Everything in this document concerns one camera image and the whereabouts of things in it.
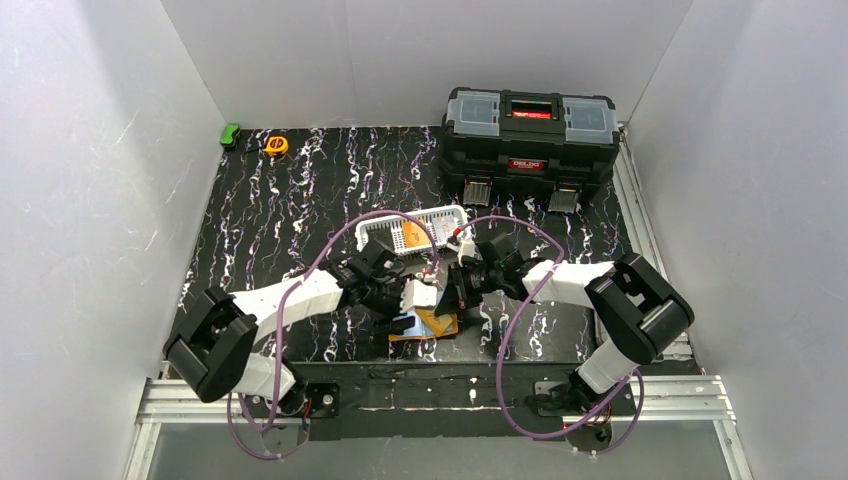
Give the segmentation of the orange leather card holder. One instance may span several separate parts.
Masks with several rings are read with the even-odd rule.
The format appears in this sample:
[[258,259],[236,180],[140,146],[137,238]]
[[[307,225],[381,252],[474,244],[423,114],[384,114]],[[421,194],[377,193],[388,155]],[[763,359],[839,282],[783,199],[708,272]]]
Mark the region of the orange leather card holder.
[[456,314],[437,316],[430,309],[414,309],[391,321],[388,339],[391,342],[438,339],[457,335],[459,331]]

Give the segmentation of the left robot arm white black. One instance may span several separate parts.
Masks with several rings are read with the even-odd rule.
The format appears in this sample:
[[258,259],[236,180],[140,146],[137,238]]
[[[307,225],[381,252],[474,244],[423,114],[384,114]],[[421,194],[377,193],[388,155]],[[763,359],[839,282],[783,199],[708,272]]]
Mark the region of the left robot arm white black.
[[414,297],[427,287],[403,272],[386,244],[369,242],[346,259],[327,258],[305,274],[249,291],[207,288],[164,342],[165,360],[204,403],[228,394],[281,400],[297,376],[281,357],[254,352],[261,340],[287,326],[347,307],[377,314],[392,333],[411,326]]

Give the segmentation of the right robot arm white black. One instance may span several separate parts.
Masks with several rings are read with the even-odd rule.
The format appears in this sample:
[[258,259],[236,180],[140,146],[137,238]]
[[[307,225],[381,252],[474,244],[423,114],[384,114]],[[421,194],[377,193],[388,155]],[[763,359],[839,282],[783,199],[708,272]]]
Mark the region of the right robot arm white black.
[[507,297],[594,310],[606,340],[568,379],[563,398],[589,407],[616,383],[657,359],[695,320],[688,302],[643,256],[575,264],[526,258],[501,240],[476,245],[448,268],[437,315],[477,307],[497,291]]

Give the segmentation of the white plastic basket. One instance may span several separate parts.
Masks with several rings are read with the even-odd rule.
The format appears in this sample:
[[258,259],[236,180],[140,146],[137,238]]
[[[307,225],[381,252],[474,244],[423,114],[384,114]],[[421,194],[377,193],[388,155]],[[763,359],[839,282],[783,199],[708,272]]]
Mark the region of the white plastic basket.
[[[435,245],[438,249],[446,248],[448,245],[447,243],[438,244],[434,238],[432,221],[435,218],[444,216],[455,217],[459,223],[459,227],[468,222],[466,211],[459,205],[447,205],[416,210],[408,212],[408,215],[415,217],[419,222],[427,227],[427,231],[429,231],[430,235],[435,240]],[[357,250],[362,251],[371,240],[377,240],[384,245],[391,247],[398,256],[408,256],[430,250],[432,245],[428,248],[418,248],[413,249],[412,251],[409,251],[404,247],[401,227],[406,221],[409,221],[406,217],[400,217],[397,215],[381,215],[361,221],[355,228]]]

